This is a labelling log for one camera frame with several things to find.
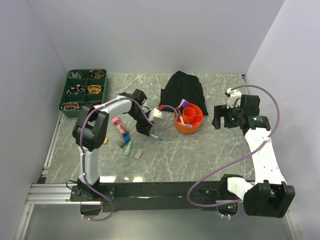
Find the blue tip thin pen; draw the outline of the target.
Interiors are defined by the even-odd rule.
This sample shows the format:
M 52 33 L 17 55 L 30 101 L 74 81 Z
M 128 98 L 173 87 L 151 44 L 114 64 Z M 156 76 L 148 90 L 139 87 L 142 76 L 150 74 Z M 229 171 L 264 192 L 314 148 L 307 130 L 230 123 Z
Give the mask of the blue tip thin pen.
M 160 141 L 164 141 L 164 139 L 162 137 L 160 137 L 160 136 L 156 136 L 156 135 L 151 134 L 151 133 L 149 134 L 149 136 L 154 138 L 154 139 L 157 139 L 157 140 L 160 140 Z

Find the orange round pen holder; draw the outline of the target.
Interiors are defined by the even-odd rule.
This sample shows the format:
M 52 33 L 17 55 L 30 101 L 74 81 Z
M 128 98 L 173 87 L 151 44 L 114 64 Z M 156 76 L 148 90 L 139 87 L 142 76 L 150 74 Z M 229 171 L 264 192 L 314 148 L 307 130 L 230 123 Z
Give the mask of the orange round pen holder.
M 187 135 L 197 132 L 204 119 L 202 110 L 197 105 L 192 103 L 189 103 L 188 106 L 184 108 L 182 112 L 182 117 L 183 117 L 184 124 L 190 124 L 193 127 L 189 128 L 189 127 L 182 126 L 180 124 L 181 123 L 180 117 L 178 121 L 176 121 L 175 114 L 174 114 L 173 120 L 175 123 L 175 128 L 178 132 L 187 134 Z

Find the purple cap black highlighter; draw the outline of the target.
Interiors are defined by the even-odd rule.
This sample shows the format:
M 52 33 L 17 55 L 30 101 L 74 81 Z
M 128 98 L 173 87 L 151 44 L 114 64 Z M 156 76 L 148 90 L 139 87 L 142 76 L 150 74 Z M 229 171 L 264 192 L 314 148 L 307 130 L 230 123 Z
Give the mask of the purple cap black highlighter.
M 182 99 L 181 103 L 183 103 L 183 102 L 184 102 L 184 107 L 186 108 L 189 105 L 189 102 L 185 99 Z

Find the light pink highlighter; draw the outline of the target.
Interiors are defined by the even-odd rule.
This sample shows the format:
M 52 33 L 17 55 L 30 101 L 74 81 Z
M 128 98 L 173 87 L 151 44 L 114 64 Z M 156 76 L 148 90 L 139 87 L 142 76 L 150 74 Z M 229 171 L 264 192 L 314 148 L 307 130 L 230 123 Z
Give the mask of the light pink highlighter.
M 184 110 L 184 108 L 185 108 L 185 107 L 184 107 L 184 104 L 185 104 L 185 102 L 182 102 L 182 103 L 179 105 L 178 110 L 177 110 L 179 113 L 182 113 L 182 112 L 183 112 L 183 110 Z

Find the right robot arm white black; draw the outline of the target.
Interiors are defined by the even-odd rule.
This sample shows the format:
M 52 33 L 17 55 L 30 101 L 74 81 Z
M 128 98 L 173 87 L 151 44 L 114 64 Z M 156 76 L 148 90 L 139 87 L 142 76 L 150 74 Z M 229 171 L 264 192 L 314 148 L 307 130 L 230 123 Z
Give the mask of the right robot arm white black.
M 260 115 L 260 98 L 238 90 L 230 91 L 227 96 L 227 104 L 214 107 L 212 125 L 218 130 L 224 121 L 224 127 L 242 130 L 252 152 L 255 181 L 251 185 L 243 177 L 227 176 L 219 187 L 220 196 L 231 199 L 236 195 L 243 201 L 244 211 L 249 216 L 283 218 L 296 192 L 279 169 L 269 136 L 269 120 Z

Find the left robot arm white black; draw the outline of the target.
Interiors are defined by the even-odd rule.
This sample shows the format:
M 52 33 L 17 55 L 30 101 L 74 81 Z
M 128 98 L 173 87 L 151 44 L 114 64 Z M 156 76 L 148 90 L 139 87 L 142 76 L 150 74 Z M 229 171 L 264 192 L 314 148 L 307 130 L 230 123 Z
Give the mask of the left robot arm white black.
M 79 185 L 86 184 L 82 195 L 88 201 L 94 201 L 100 195 L 100 188 L 95 185 L 100 180 L 98 149 L 105 140 L 109 120 L 121 114 L 129 114 L 136 121 L 136 131 L 149 136 L 152 122 L 142 108 L 146 100 L 145 93 L 136 89 L 132 94 L 120 93 L 116 98 L 100 105 L 82 107 L 72 136 L 80 152 L 80 174 L 77 182 Z

